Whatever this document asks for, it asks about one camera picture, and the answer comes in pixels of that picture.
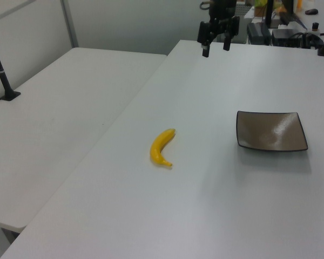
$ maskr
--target brown plate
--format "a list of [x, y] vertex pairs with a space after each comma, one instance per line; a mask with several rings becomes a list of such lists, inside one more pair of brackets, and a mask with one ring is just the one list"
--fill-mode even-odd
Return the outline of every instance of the brown plate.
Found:
[[307, 141], [297, 112], [237, 114], [237, 140], [240, 147], [264, 151], [304, 151]]

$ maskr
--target yellow banana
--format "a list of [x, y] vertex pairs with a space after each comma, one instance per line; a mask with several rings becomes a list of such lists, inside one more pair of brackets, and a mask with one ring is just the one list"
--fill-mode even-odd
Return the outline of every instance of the yellow banana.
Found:
[[161, 134], [159, 134], [155, 141], [152, 143], [150, 148], [150, 157], [155, 163], [169, 167], [172, 166], [172, 163], [165, 160], [164, 157], [161, 155], [161, 150], [174, 137], [174, 135], [174, 128], [167, 129]]

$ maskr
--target white desk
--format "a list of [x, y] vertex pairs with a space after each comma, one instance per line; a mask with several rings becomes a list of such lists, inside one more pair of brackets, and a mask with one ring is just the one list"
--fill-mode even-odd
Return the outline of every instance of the white desk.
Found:
[[0, 227], [22, 231], [164, 59], [73, 49], [0, 101]]
[[[309, 150], [239, 147], [238, 110], [298, 112]], [[172, 170], [149, 158], [170, 127]], [[324, 258], [324, 57], [213, 43], [204, 58], [179, 42], [11, 258]]]

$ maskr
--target computer mouse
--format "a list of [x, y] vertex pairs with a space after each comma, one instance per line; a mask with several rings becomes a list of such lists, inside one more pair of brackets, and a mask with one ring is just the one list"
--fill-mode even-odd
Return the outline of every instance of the computer mouse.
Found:
[[305, 15], [316, 15], [318, 13], [317, 9], [309, 9], [305, 11]]

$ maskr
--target gray wall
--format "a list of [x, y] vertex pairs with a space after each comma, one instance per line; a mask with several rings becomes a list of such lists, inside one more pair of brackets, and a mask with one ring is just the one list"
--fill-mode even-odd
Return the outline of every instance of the gray wall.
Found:
[[64, 0], [80, 47], [169, 54], [209, 19], [201, 0]]
[[36, 0], [0, 19], [0, 59], [12, 88], [70, 49], [60, 0]]

